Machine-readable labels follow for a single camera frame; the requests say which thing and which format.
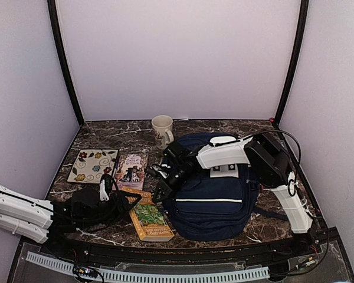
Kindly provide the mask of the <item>pink Taming of Shrew book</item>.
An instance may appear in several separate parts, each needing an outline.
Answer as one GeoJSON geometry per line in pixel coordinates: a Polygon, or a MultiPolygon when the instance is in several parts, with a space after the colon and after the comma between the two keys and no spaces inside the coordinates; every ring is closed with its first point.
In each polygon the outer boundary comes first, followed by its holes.
{"type": "Polygon", "coordinates": [[[119,190],[124,187],[143,190],[147,164],[147,154],[122,154],[119,157],[118,167],[114,175],[119,190]]]}

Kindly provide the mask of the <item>orange 39-Storey Treehouse book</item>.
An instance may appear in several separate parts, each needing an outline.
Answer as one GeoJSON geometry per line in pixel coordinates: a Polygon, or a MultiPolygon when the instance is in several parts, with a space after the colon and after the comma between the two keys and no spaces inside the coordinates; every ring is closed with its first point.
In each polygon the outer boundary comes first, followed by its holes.
{"type": "Polygon", "coordinates": [[[168,242],[175,236],[158,207],[152,202],[150,192],[131,187],[123,187],[122,190],[141,196],[141,200],[129,212],[141,241],[168,242]]]}

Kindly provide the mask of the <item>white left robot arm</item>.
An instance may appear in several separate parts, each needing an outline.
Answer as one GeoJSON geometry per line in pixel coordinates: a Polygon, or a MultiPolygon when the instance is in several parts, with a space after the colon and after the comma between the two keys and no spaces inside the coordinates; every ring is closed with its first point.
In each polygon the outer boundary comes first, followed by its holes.
{"type": "Polygon", "coordinates": [[[141,200],[137,192],[119,190],[114,179],[104,174],[99,189],[73,192],[63,202],[41,200],[14,192],[0,184],[0,228],[44,244],[59,257],[71,253],[71,243],[61,235],[77,229],[121,220],[141,200]]]}

